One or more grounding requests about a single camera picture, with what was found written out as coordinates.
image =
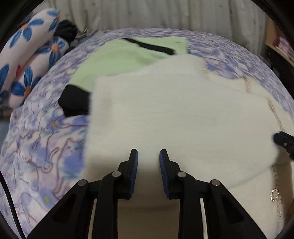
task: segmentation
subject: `black cable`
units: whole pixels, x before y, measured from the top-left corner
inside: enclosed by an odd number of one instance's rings
[[[16,225],[16,228],[17,228],[17,230],[18,230],[18,232],[20,234],[20,237],[21,237],[21,239],[26,239],[26,236],[24,235],[24,231],[21,228],[21,225],[20,225],[16,210],[15,210],[13,200],[12,200],[12,197],[10,195],[8,186],[6,184],[6,181],[5,181],[1,171],[0,171],[0,183],[1,183],[2,187],[3,187],[3,189],[4,189],[5,195],[7,197],[9,207],[10,207],[10,210],[11,210],[11,213],[12,213],[12,217],[13,217],[14,223]]]

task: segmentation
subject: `white curtain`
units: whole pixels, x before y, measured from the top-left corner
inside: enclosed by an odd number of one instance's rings
[[[80,31],[175,28],[210,32],[254,54],[262,50],[266,14],[251,0],[45,0]]]

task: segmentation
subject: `purple floral bedsheet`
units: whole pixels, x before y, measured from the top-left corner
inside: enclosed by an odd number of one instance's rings
[[[24,105],[16,109],[0,154],[0,170],[9,186],[26,235],[80,179],[87,136],[87,116],[65,118],[58,105],[65,85],[79,65],[107,41],[123,37],[183,36],[190,53],[228,79],[257,79],[294,119],[294,100],[276,75],[255,55],[213,34],[174,29],[120,29],[98,33],[62,57],[41,79]],[[0,210],[15,232],[0,187]]]

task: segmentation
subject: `orange flower center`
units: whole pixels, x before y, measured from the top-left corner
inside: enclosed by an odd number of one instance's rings
[[[27,29],[27,28],[28,28],[28,26],[29,26],[29,25],[28,25],[27,23],[26,23],[26,24],[23,24],[23,25],[21,26],[21,28],[20,28],[20,29],[21,29],[21,30]]]
[[[26,99],[31,93],[31,88],[29,86],[26,87],[24,91],[24,98]]]
[[[59,45],[57,44],[53,44],[51,48],[52,48],[52,51],[55,53],[59,51]]]

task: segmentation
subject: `white pillow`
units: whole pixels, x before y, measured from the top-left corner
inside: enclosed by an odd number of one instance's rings
[[[0,106],[11,84],[36,50],[52,38],[59,24],[59,10],[45,9],[25,23],[0,53]]]
[[[64,55],[68,48],[67,41],[59,36],[54,36],[40,48],[27,62],[19,77],[12,83],[11,93],[9,93],[5,106],[19,107],[40,79]]]

